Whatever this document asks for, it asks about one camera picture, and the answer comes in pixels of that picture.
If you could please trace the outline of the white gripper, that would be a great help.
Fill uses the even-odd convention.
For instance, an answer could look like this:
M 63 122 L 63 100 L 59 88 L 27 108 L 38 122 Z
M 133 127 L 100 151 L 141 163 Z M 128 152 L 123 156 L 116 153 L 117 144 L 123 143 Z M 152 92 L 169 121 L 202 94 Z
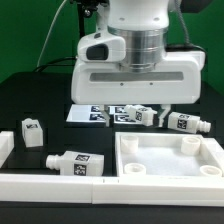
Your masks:
M 71 82 L 76 104 L 100 105 L 105 126 L 114 123 L 109 105 L 162 104 L 159 126 L 171 110 L 170 104 L 191 104 L 201 93 L 202 51 L 168 52 L 152 71 L 121 71 L 118 63 L 89 63 L 79 60 Z

